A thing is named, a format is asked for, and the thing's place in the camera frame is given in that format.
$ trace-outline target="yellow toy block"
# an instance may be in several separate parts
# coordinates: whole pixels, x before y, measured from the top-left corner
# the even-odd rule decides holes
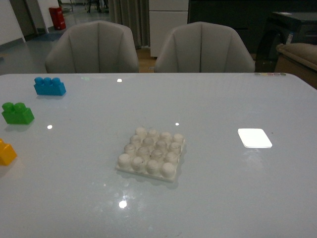
[[[16,153],[10,144],[0,138],[0,165],[9,165],[15,159]]]

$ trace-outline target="curtain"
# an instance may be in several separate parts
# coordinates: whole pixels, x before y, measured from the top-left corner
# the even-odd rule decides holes
[[[131,29],[135,48],[150,45],[149,0],[108,0],[110,20]]]

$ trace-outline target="green toy block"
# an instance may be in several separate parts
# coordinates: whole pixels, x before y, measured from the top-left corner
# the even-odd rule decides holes
[[[2,105],[2,115],[8,124],[30,124],[34,116],[30,108],[25,107],[24,103],[5,103]]]

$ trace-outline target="blue toy block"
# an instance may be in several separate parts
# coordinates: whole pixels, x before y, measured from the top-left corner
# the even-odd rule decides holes
[[[34,81],[34,88],[38,95],[63,96],[66,93],[64,83],[59,78],[37,77]]]
[[[25,107],[24,103],[11,102],[2,105],[2,115],[8,124],[30,124],[34,116],[30,108]]]

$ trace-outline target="white cabinet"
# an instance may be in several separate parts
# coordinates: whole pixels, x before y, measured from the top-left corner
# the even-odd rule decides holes
[[[151,56],[157,57],[166,33],[187,24],[189,0],[149,0]]]

